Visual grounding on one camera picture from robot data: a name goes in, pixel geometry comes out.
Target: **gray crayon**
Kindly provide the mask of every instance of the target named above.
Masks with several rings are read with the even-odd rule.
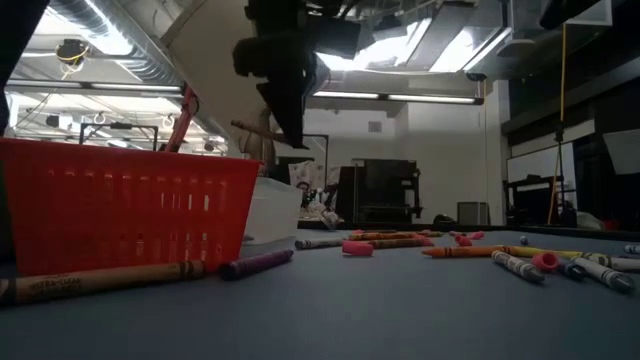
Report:
[[[584,253],[582,257],[617,271],[640,271],[639,259],[623,259],[593,253]]]
[[[558,271],[569,279],[582,281],[587,276],[587,272],[573,261],[569,261],[563,257],[558,257],[558,261],[560,262]]]
[[[296,240],[295,246],[298,250],[306,249],[322,249],[328,247],[342,246],[342,239],[326,239],[326,240]]]
[[[532,264],[522,261],[517,257],[513,257],[502,251],[494,251],[491,253],[491,258],[496,263],[506,267],[512,273],[517,274],[525,280],[540,283],[544,281],[544,275]]]
[[[627,254],[640,255],[640,245],[625,245],[624,252]]]
[[[574,257],[571,261],[582,266],[592,278],[602,282],[615,291],[629,293],[636,289],[633,280],[622,273],[581,257]]]

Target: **brown crayon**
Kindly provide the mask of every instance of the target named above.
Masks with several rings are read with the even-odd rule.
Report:
[[[349,235],[351,241],[367,241],[367,240],[396,240],[411,239],[416,237],[416,233],[396,232],[396,233],[361,233]]]
[[[433,243],[428,238],[372,240],[372,241],[369,241],[369,244],[371,244],[374,249],[394,249],[394,248],[403,248],[403,247],[433,246]]]
[[[28,304],[99,291],[201,278],[202,261],[130,266],[66,274],[0,279],[0,307]]]

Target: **black equipment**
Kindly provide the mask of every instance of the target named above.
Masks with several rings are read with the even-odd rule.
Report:
[[[353,159],[340,169],[336,213],[346,222],[411,223],[420,218],[420,170],[415,161]],[[414,204],[406,203],[413,191]]]
[[[253,74],[267,81],[256,85],[282,132],[294,148],[302,143],[306,97],[328,76],[315,50],[353,58],[361,25],[337,18],[342,0],[249,0],[247,18],[257,36],[243,39],[233,52],[238,75]]]

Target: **purple crayon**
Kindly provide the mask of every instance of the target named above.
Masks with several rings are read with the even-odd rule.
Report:
[[[223,280],[237,280],[255,273],[284,264],[291,260],[293,250],[277,251],[240,259],[220,265],[218,270]]]

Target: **crayon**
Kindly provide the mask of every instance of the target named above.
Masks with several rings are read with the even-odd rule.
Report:
[[[627,254],[640,255],[640,245],[625,245],[624,252]]]
[[[473,257],[473,256],[491,256],[494,251],[502,251],[511,254],[508,246],[464,246],[464,247],[440,247],[423,250],[425,255],[433,257]]]
[[[542,253],[552,253],[556,256],[565,257],[571,259],[572,257],[582,256],[583,252],[581,251],[558,251],[558,250],[547,250],[547,249],[538,249],[528,246],[511,246],[513,251],[513,256],[520,257],[534,257],[538,254]]]
[[[558,266],[558,272],[565,275],[569,279],[582,281],[587,276],[587,272],[582,268],[582,266],[574,263],[573,261],[561,257],[558,258],[558,261],[560,262],[560,266]]]
[[[582,257],[617,271],[640,271],[639,259],[622,259],[595,253],[584,253]]]
[[[529,264],[528,262],[522,261],[517,257],[496,250],[491,254],[491,258],[496,263],[509,269],[509,271],[525,280],[534,283],[541,283],[544,281],[544,275],[542,275],[542,273],[535,266]]]
[[[298,250],[306,249],[323,249],[328,247],[342,246],[342,239],[325,239],[325,240],[296,240],[295,246]]]
[[[171,281],[198,279],[205,274],[202,261],[129,266],[66,274],[0,279],[0,306],[28,304],[99,291]]]
[[[431,230],[422,230],[418,234],[425,235],[428,237],[443,237],[444,233],[442,231],[431,231]]]
[[[636,289],[636,285],[633,280],[623,273],[619,273],[615,270],[609,269],[608,267],[604,267],[596,262],[581,257],[574,257],[571,260],[584,268],[587,274],[592,278],[602,282],[615,291],[630,293]]]
[[[362,234],[351,234],[349,235],[349,240],[351,241],[360,241],[360,240],[395,240],[395,239],[411,239],[416,237],[416,233],[410,232],[396,232],[396,233],[362,233]]]
[[[291,256],[292,250],[272,252],[222,264],[218,271],[223,280],[237,280],[284,264],[291,260]]]
[[[394,249],[394,248],[403,248],[403,247],[433,246],[433,243],[428,238],[372,240],[372,241],[369,241],[369,244],[373,245],[374,249]]]

